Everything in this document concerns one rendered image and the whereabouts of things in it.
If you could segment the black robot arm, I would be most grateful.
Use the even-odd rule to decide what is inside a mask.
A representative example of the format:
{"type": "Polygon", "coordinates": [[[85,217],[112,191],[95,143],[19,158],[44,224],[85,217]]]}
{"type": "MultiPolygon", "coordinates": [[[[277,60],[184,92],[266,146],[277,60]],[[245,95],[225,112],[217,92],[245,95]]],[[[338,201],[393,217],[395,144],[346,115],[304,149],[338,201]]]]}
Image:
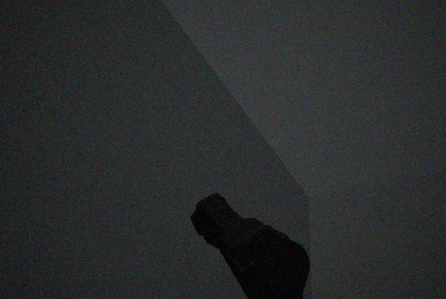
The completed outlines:
{"type": "Polygon", "coordinates": [[[220,250],[248,299],[303,299],[310,262],[301,245],[254,217],[242,218],[218,193],[196,207],[194,228],[220,250]]]}

